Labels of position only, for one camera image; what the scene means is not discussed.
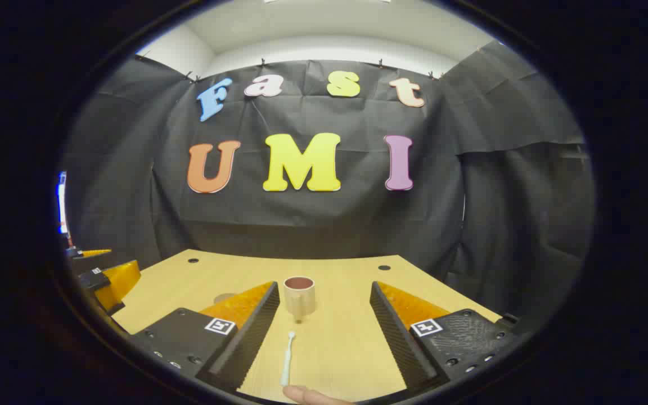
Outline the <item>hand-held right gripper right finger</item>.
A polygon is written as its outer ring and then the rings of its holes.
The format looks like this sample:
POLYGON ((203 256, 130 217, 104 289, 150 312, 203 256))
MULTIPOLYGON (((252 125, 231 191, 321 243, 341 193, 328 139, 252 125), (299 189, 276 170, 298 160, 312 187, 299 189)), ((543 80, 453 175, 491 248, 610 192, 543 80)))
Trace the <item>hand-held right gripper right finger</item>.
POLYGON ((409 392, 469 379, 520 343, 511 320, 456 292, 427 300, 376 280, 370 306, 409 392))

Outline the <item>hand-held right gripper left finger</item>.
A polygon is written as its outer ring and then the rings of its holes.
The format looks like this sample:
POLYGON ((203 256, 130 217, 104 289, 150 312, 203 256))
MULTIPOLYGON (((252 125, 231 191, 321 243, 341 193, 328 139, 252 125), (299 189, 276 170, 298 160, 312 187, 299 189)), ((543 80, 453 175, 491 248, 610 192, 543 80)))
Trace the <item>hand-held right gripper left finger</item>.
POLYGON ((275 281, 192 311, 177 308, 133 334, 165 367, 227 392, 244 384, 280 307, 275 281))

